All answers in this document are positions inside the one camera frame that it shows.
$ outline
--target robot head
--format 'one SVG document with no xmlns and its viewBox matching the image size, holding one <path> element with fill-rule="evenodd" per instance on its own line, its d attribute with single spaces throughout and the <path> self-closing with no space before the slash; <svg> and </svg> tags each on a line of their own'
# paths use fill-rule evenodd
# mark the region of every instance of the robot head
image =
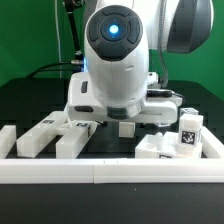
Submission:
<svg viewBox="0 0 224 224">
<path fill-rule="evenodd" d="M 95 97 L 111 118 L 141 111 L 147 89 L 148 42 L 140 17 L 124 6 L 107 6 L 87 22 L 87 68 Z"/>
</svg>

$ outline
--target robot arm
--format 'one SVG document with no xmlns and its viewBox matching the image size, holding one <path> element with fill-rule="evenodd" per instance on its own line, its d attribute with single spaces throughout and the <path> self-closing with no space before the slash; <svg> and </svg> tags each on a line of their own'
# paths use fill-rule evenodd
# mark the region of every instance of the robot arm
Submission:
<svg viewBox="0 0 224 224">
<path fill-rule="evenodd" d="M 88 71 L 71 79 L 70 117 L 175 122 L 181 99 L 146 97 L 148 49 L 157 50 L 160 38 L 161 49 L 168 52 L 190 53 L 198 48 L 212 28 L 211 0 L 98 0 L 86 4 Z"/>
</svg>

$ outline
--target green backdrop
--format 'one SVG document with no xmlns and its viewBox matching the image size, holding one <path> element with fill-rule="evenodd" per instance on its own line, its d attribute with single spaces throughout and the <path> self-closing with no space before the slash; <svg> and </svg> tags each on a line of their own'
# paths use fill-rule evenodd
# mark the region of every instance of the green backdrop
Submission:
<svg viewBox="0 0 224 224">
<path fill-rule="evenodd" d="M 164 57 L 170 80 L 198 82 L 224 100 L 224 2 L 213 0 L 213 3 L 215 21 L 209 40 L 189 55 L 165 54 Z M 0 10 L 0 85 L 59 61 L 54 0 L 1 1 Z M 74 51 L 62 0 L 58 0 L 58 14 L 62 59 L 70 60 Z M 82 9 L 76 11 L 83 45 L 82 15 Z M 151 56 L 157 64 L 156 52 Z"/>
</svg>

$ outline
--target white block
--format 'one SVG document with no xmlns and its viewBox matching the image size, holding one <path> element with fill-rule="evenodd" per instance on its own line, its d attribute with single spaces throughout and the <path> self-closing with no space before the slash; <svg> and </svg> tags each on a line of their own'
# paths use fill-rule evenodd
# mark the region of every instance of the white block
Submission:
<svg viewBox="0 0 224 224">
<path fill-rule="evenodd" d="M 183 144 L 178 144 L 176 147 L 177 157 L 176 158 L 191 158 L 199 159 L 202 154 L 202 143 L 198 143 L 196 147 L 190 147 Z"/>
<path fill-rule="evenodd" d="M 119 137 L 120 138 L 134 138 L 135 123 L 119 122 Z"/>
<path fill-rule="evenodd" d="M 201 129 L 201 141 L 208 158 L 224 158 L 224 145 L 206 127 Z"/>
<path fill-rule="evenodd" d="M 158 158 L 157 145 L 153 143 L 142 144 L 141 147 L 136 147 L 135 149 L 135 158 Z"/>
<path fill-rule="evenodd" d="M 164 135 L 166 144 L 176 146 L 178 143 L 178 133 L 167 131 Z"/>
<path fill-rule="evenodd" d="M 179 129 L 199 131 L 203 125 L 203 116 L 184 114 L 179 121 Z"/>
<path fill-rule="evenodd" d="M 5 159 L 16 142 L 16 126 L 5 125 L 0 131 L 0 159 Z"/>
<path fill-rule="evenodd" d="M 75 159 L 96 131 L 96 122 L 77 122 L 56 143 L 57 159 Z"/>
<path fill-rule="evenodd" d="M 64 112 L 51 113 L 17 140 L 18 156 L 36 157 L 55 138 L 54 129 L 65 122 Z"/>
<path fill-rule="evenodd" d="M 179 144 L 196 147 L 201 141 L 203 116 L 184 114 L 179 122 Z"/>
<path fill-rule="evenodd" d="M 181 108 L 180 109 L 180 117 L 183 115 L 183 114 L 194 114 L 194 115 L 198 115 L 199 111 L 198 110 L 195 110 L 194 108 L 192 107 L 189 107 L 189 108 Z"/>
<path fill-rule="evenodd" d="M 163 136 L 146 135 L 135 148 L 135 158 L 171 159 L 175 156 L 175 147 L 167 145 Z"/>
</svg>

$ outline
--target black symbol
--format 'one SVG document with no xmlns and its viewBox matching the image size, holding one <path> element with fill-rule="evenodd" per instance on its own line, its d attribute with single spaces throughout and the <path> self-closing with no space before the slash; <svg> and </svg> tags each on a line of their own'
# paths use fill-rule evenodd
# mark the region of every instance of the black symbol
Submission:
<svg viewBox="0 0 224 224">
<path fill-rule="evenodd" d="M 181 143 L 194 145 L 195 137 L 196 137 L 195 132 L 183 131 L 182 132 Z"/>
<path fill-rule="evenodd" d="M 171 156 L 165 156 L 165 155 L 160 155 L 159 158 L 160 159 L 172 159 Z"/>
<path fill-rule="evenodd" d="M 78 123 L 76 126 L 78 127 L 86 127 L 88 124 L 87 123 Z"/>
<path fill-rule="evenodd" d="M 54 123 L 54 120 L 44 120 L 43 123 L 44 124 L 52 124 L 52 123 Z"/>
</svg>

